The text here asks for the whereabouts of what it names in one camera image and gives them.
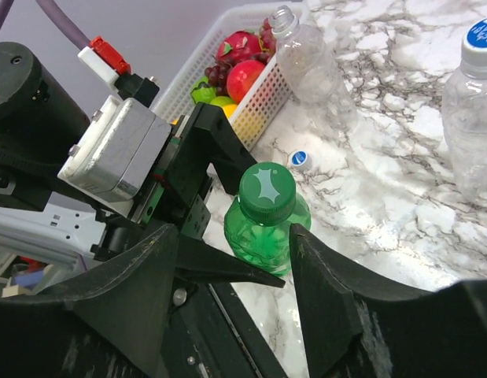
screw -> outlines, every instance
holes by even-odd
[[[181,306],[183,305],[187,300],[187,291],[186,289],[180,288],[175,290],[173,293],[173,304],[175,306]]]
[[[0,185],[2,187],[7,187],[9,185],[9,179],[7,176],[0,176]]]
[[[72,157],[76,156],[79,150],[80,147],[74,144],[73,146],[70,147],[70,150],[68,150],[68,156],[72,156]]]

clear plastic bottle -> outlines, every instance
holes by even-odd
[[[276,38],[276,61],[290,89],[316,127],[327,135],[356,125],[356,107],[322,33],[301,25],[288,6],[269,17]]]
[[[287,274],[291,224],[308,230],[312,225],[308,204],[296,193],[292,174],[270,162],[249,168],[224,217],[224,235],[234,254],[276,276]]]
[[[456,186],[487,206],[487,19],[463,37],[460,67],[442,96],[442,124]]]

blue label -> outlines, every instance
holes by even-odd
[[[306,153],[304,151],[298,151],[292,156],[292,164],[301,165],[306,160]]]
[[[473,47],[487,48],[487,19],[478,22],[467,33],[467,41]]]

white bottle cap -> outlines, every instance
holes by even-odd
[[[487,18],[463,37],[460,69],[467,76],[487,80]]]
[[[290,155],[290,164],[298,171],[305,171],[312,167],[312,157],[306,151],[297,150]]]

white plastic basket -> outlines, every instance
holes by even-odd
[[[301,2],[270,2],[228,10],[203,38],[166,91],[152,104],[152,111],[167,122],[182,114],[190,114],[194,108],[190,91],[203,77],[205,69],[215,64],[213,57],[219,44],[238,30],[253,29],[258,32],[264,18],[280,5],[288,5],[300,22],[308,18],[308,6]],[[229,119],[247,149],[255,145],[289,95],[290,89],[276,65],[276,57],[273,57]]]

